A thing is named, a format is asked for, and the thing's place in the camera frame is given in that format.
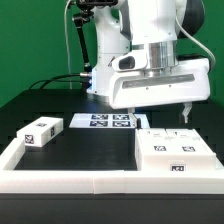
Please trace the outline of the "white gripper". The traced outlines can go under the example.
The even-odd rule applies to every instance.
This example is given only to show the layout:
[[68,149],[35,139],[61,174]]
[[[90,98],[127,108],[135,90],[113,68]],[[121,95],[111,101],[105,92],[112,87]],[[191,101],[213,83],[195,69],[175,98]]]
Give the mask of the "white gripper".
[[[115,73],[109,84],[109,104],[113,109],[184,103],[182,116],[188,123],[193,101],[210,95],[207,58],[180,61],[167,75],[147,77],[143,71]],[[136,129],[141,119],[130,113]]]

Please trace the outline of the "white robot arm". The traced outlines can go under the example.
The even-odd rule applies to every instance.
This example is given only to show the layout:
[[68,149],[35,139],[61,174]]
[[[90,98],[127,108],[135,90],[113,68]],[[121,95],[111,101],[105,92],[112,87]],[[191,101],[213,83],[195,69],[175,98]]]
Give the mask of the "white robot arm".
[[204,23],[203,0],[118,0],[119,19],[96,4],[97,64],[88,94],[114,109],[182,103],[186,120],[194,101],[210,95],[208,73],[216,64],[208,52],[179,55],[177,41]]

